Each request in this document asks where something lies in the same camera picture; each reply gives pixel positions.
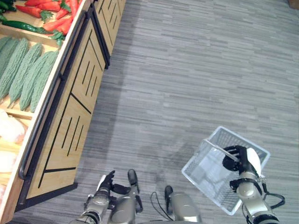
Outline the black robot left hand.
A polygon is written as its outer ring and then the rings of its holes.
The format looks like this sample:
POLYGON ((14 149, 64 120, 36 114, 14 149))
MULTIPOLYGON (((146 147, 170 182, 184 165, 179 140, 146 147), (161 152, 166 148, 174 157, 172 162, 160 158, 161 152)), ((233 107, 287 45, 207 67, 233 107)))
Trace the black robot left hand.
POLYGON ((111 171, 108 175, 103 175, 100 179, 96 192, 105 191, 110 195, 110 191, 120 194, 126 195, 130 192, 130 187, 125 187, 119 184, 113 184, 115 171, 111 171))

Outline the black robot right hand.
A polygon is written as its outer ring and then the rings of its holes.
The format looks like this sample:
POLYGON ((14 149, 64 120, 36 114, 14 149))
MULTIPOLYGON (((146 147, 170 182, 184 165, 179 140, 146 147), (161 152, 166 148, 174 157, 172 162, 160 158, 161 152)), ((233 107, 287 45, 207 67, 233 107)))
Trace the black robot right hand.
POLYGON ((238 161, 235 161, 226 155, 222 161, 224 168, 230 171, 238 171, 239 174, 250 172, 257 177, 261 176, 261 162, 257 152, 253 148, 235 145, 226 147, 224 150, 238 159, 238 161))

